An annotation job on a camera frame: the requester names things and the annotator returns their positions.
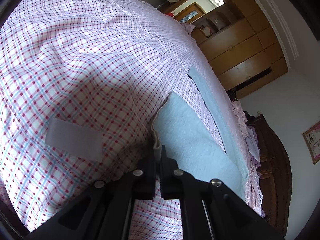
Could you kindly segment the pink plaid bed sheet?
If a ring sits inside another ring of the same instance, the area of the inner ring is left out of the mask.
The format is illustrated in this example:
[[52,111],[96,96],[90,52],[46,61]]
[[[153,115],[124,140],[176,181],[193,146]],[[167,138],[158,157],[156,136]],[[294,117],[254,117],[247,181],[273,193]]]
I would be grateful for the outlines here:
[[[223,145],[189,69],[205,79],[225,119],[231,102],[190,33],[142,0],[23,0],[11,13],[1,28],[1,200],[29,231],[93,181],[134,169],[172,92]],[[102,161],[47,145],[53,118],[101,131]],[[258,174],[244,146],[244,201],[261,214]]]

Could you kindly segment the white fabric patch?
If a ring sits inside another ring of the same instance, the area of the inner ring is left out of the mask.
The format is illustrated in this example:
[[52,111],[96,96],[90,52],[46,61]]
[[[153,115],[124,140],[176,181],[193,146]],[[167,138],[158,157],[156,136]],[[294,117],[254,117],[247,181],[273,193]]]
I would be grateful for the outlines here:
[[101,162],[103,133],[53,118],[48,126],[45,143],[78,158]]

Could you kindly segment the wooden wardrobe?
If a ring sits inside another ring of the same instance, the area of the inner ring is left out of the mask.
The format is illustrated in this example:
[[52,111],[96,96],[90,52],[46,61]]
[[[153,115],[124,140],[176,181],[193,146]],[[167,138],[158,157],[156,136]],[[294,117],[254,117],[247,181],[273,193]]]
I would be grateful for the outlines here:
[[255,0],[180,0],[160,6],[175,16],[197,2],[206,12],[192,37],[231,98],[243,98],[289,70],[280,42]]

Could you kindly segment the framed pink wall picture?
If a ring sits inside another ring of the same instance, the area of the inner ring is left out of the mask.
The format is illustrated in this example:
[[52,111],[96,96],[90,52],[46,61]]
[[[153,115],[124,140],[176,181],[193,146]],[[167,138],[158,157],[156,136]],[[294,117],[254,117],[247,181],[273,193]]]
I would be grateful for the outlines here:
[[320,159],[320,122],[317,122],[310,129],[303,133],[303,138],[309,149],[312,162],[316,164]]

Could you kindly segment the light blue pants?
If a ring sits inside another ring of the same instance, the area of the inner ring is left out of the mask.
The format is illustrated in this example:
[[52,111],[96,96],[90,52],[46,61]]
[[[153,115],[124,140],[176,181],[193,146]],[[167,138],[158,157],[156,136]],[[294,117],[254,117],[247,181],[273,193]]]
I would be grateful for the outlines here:
[[232,109],[224,107],[229,114],[229,119],[225,119],[223,108],[199,72],[191,67],[188,76],[212,117],[223,145],[215,141],[189,104],[172,92],[152,122],[154,153],[159,157],[164,146],[167,156],[175,159],[180,169],[202,181],[219,179],[244,200],[249,168],[245,142]]

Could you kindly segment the dark wooden headboard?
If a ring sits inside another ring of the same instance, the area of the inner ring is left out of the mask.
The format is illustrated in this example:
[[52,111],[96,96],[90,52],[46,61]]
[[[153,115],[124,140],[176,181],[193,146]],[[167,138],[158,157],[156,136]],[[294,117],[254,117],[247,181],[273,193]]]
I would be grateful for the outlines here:
[[276,133],[261,114],[252,126],[260,150],[260,189],[265,220],[283,237],[287,234],[292,196],[292,172],[289,156]]

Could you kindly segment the wooden door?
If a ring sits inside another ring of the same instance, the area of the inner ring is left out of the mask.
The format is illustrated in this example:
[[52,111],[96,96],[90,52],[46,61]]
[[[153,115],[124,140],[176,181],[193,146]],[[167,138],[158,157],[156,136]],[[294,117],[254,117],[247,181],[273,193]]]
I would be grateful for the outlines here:
[[201,18],[205,13],[198,3],[194,2],[175,15],[174,19],[180,23],[192,23]]

